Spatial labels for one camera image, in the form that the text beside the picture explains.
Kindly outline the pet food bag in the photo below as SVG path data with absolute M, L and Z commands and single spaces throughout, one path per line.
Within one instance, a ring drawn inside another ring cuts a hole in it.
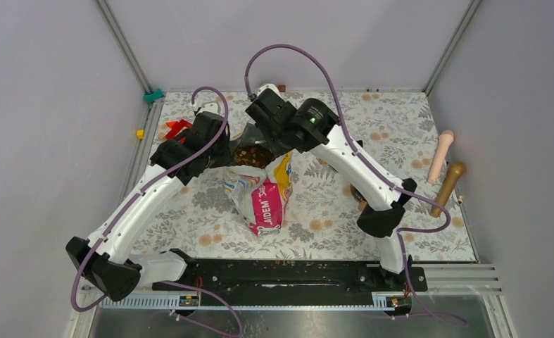
M 222 169 L 222 182 L 236 212 L 254 235 L 279 230 L 292 193 L 292 153 L 274 155 L 251 123 L 229 147 L 232 162 Z

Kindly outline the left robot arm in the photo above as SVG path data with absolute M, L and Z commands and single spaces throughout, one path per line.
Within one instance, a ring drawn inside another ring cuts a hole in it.
M 229 163 L 226 128 L 226 118 L 201 111 L 190 128 L 157 147 L 118 209 L 88 238 L 73 237 L 67 243 L 65 250 L 81 277 L 112 301 L 145 284 L 171 281 L 179 289 L 194 285 L 197 272 L 181 251 L 136 255 L 132 249 L 168 199 L 206 169 Z

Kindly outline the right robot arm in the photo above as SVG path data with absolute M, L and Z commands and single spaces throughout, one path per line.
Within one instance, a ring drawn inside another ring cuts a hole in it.
M 376 241 L 382 281 L 392 290 L 406 285 L 410 273 L 396 230 L 409 194 L 417 187 L 415 181 L 402 180 L 385 170 L 345 131 L 339 117 L 323 101 L 309 98 L 295 107 L 272 84 L 248 97 L 251 103 L 246 113 L 274 155 L 309 152 L 343 175 L 366 200 L 357 224 Z

